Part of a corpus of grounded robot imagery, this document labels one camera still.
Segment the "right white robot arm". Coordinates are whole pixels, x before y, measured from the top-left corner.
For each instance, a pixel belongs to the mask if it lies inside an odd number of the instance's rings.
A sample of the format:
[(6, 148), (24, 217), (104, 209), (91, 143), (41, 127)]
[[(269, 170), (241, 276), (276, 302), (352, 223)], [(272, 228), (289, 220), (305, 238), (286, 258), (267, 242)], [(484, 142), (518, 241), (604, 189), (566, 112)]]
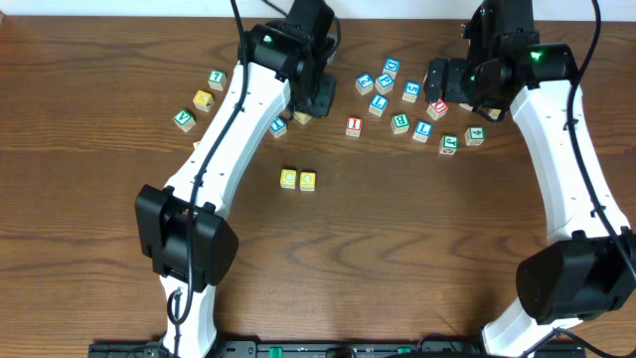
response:
[(490, 356), (523, 357), (584, 321), (620, 309), (635, 290), (635, 235), (604, 178), (566, 44), (436, 58), (424, 77), (431, 103), (509, 112), (528, 146), (547, 217), (548, 246), (522, 261), (517, 297), (481, 332)]

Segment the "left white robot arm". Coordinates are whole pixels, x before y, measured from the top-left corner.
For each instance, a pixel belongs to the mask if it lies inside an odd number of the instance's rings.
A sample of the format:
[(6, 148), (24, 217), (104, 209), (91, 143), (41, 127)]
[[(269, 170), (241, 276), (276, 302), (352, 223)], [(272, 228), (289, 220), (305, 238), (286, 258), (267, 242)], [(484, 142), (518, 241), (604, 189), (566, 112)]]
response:
[(198, 147), (164, 188), (145, 185), (134, 209), (141, 250), (167, 299), (161, 357), (206, 357), (217, 339), (217, 285), (239, 239), (227, 222), (247, 164), (276, 118), (288, 108), (325, 116), (336, 79), (324, 68), (336, 48), (329, 28), (289, 21), (257, 24), (228, 93)]

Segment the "yellow block O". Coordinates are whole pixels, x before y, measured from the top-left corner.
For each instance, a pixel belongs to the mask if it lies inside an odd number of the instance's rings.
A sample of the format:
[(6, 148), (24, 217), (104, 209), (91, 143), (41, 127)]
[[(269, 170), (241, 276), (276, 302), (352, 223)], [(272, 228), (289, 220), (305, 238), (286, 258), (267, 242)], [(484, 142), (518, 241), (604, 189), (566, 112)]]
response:
[(314, 172), (301, 172), (299, 186), (301, 191), (313, 192), (316, 189), (316, 174)]

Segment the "yellow block C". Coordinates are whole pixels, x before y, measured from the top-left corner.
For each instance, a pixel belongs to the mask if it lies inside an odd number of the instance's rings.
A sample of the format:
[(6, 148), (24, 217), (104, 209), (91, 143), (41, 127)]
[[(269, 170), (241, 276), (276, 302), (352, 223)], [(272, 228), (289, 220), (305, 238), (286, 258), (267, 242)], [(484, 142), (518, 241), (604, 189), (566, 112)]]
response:
[(296, 187), (297, 171), (283, 168), (281, 170), (279, 183), (283, 189), (294, 190)]

